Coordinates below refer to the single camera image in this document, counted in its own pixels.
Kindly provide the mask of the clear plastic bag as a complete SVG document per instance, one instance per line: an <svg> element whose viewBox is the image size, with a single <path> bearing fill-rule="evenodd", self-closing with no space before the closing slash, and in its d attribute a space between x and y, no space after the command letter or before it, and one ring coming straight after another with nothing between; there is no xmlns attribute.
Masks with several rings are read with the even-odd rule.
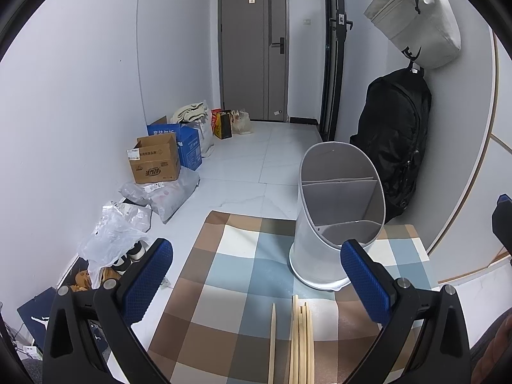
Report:
<svg viewBox="0 0 512 384"><path fill-rule="evenodd" d="M142 240L151 225L152 210L136 204L108 202L101 210L101 219L77 248L77 254L89 263L88 272L93 289L101 283L101 272Z"/></svg>

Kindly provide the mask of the blue cardboard box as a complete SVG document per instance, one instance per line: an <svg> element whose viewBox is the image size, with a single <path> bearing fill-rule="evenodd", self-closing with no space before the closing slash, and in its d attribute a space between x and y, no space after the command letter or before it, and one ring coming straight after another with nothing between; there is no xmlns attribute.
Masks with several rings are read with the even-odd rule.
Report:
<svg viewBox="0 0 512 384"><path fill-rule="evenodd" d="M178 146L180 164L196 171L202 164L199 132L195 128L183 124L167 123L167 117L163 116L157 121L147 125L149 135L161 133L174 133Z"/></svg>

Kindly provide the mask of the blue jordan shoe box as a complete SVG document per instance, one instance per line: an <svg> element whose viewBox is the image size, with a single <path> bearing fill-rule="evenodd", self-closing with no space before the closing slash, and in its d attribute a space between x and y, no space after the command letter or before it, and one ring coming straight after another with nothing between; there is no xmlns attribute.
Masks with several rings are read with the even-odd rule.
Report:
<svg viewBox="0 0 512 384"><path fill-rule="evenodd" d="M34 339L35 346L40 350L44 350L45 335L55 297L56 289L50 287L17 309L25 327Z"/></svg>

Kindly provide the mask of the white bag with cloth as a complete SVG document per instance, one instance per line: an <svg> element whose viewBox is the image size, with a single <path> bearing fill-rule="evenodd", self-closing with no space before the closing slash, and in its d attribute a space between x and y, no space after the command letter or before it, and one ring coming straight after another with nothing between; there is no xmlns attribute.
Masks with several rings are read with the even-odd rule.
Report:
<svg viewBox="0 0 512 384"><path fill-rule="evenodd" d="M205 100L179 108L168 122L170 124L181 124L196 129L200 138L201 157L207 158L212 154L214 146L212 111Z"/></svg>

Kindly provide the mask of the light grey hanging bag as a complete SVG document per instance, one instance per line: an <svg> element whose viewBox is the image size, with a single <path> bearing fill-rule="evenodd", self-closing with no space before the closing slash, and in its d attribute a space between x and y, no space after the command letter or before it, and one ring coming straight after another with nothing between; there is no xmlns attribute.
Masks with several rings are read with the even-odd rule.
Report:
<svg viewBox="0 0 512 384"><path fill-rule="evenodd" d="M364 15L421 68L440 68L461 50L462 38L449 0L372 0Z"/></svg>

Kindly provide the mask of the black white sneakers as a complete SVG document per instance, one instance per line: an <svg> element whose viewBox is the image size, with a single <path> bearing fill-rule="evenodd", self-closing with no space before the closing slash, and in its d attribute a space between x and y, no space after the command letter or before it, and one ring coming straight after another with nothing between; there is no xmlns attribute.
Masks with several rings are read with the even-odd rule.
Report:
<svg viewBox="0 0 512 384"><path fill-rule="evenodd" d="M120 256L111 266L111 268L123 275L131 264L139 262L146 254L146 245L144 241L138 241L134 246L124 255Z"/></svg>

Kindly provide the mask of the beige plastic bag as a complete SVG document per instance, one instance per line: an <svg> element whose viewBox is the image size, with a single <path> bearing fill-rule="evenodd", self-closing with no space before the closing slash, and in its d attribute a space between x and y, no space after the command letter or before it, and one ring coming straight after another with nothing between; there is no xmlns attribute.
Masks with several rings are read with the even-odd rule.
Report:
<svg viewBox="0 0 512 384"><path fill-rule="evenodd" d="M231 119L233 134L248 134L252 132L250 115L245 110L232 110Z"/></svg>

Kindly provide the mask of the wooden chopstick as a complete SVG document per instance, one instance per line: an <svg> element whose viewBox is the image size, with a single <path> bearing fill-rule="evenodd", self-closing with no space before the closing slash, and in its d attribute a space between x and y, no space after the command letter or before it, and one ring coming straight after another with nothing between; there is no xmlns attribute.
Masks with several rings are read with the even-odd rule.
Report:
<svg viewBox="0 0 512 384"><path fill-rule="evenodd" d="M306 383L314 383L314 340L312 326L312 311L309 304L305 303L306 311Z"/></svg>
<svg viewBox="0 0 512 384"><path fill-rule="evenodd" d="M306 384L307 378L307 339L306 339L306 308L300 306L299 319L299 384Z"/></svg>
<svg viewBox="0 0 512 384"><path fill-rule="evenodd" d="M299 318L300 307L297 295L292 297L292 337L291 337L291 359L289 383L297 384L299 382Z"/></svg>
<svg viewBox="0 0 512 384"><path fill-rule="evenodd" d="M274 383L275 375L275 356L276 356L276 335L277 335L277 313L276 305L272 304L271 322L270 322L270 344L269 344L269 361L268 361L268 374L267 383Z"/></svg>

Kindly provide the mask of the grey entrance door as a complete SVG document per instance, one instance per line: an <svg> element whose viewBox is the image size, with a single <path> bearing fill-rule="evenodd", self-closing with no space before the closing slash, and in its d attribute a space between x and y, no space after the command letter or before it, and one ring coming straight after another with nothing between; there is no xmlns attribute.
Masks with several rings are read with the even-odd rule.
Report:
<svg viewBox="0 0 512 384"><path fill-rule="evenodd" d="M288 0L218 0L220 103L253 121L284 122Z"/></svg>

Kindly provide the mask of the brown cardboard box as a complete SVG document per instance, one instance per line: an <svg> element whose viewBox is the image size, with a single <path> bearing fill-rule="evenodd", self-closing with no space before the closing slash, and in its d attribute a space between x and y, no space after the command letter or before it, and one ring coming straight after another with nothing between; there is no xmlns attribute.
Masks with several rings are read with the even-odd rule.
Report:
<svg viewBox="0 0 512 384"><path fill-rule="evenodd" d="M137 184L175 181L180 175L180 158L174 133L140 137L128 149L128 162Z"/></svg>

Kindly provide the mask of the plaid checkered table mat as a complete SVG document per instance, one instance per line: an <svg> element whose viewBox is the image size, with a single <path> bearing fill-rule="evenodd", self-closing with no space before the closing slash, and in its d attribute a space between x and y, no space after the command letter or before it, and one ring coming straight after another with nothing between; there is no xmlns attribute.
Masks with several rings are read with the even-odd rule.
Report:
<svg viewBox="0 0 512 384"><path fill-rule="evenodd" d="M208 214L148 348L168 380L267 383L275 303L274 383L287 382L294 295L312 311L316 382L348 377L379 326L353 287L324 292L296 279L288 264L294 230L291 220Z"/></svg>

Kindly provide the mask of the black backpack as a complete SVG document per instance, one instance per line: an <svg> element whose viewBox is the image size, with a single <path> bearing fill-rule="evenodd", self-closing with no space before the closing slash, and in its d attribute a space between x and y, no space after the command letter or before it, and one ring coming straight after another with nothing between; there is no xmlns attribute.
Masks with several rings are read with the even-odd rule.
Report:
<svg viewBox="0 0 512 384"><path fill-rule="evenodd" d="M350 143L368 156L378 172L387 221L404 213L416 191L431 102L422 69L398 69L378 77L367 88L357 133Z"/></svg>

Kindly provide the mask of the grey white utensil holder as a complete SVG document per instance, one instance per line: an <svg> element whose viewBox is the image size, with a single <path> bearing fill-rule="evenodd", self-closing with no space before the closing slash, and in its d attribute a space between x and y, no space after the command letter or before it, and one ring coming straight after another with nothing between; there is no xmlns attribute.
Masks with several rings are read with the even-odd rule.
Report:
<svg viewBox="0 0 512 384"><path fill-rule="evenodd" d="M349 239L367 247L384 226L384 191L359 148L338 141L310 147L300 163L299 211L290 267L303 284L339 291L350 283L340 251Z"/></svg>

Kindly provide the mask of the brown slippers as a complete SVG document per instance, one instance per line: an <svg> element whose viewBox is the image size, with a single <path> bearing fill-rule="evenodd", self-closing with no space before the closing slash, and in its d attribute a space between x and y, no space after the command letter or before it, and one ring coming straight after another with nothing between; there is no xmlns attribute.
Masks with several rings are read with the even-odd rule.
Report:
<svg viewBox="0 0 512 384"><path fill-rule="evenodd" d="M112 268L103 268L101 270L100 281L104 283L109 279L119 280L121 275ZM92 289L92 283L88 271L79 271L75 276L75 283L69 286L72 291L88 291Z"/></svg>

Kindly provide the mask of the grey plastic mailer bag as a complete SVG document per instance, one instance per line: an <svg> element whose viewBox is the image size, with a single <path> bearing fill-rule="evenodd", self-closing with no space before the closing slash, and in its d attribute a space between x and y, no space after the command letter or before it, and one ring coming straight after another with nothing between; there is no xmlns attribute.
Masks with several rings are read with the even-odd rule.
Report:
<svg viewBox="0 0 512 384"><path fill-rule="evenodd" d="M199 183L197 171L183 167L177 180L148 184L127 182L121 186L119 193L133 204L149 205L165 224L193 194Z"/></svg>

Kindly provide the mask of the black yellow paper bag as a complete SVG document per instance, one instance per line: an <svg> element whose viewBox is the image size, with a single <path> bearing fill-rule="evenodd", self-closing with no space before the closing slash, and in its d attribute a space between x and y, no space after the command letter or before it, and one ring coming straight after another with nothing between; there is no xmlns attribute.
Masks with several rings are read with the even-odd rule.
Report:
<svg viewBox="0 0 512 384"><path fill-rule="evenodd" d="M212 111L212 133L219 139L233 137L232 115L230 111L214 109Z"/></svg>

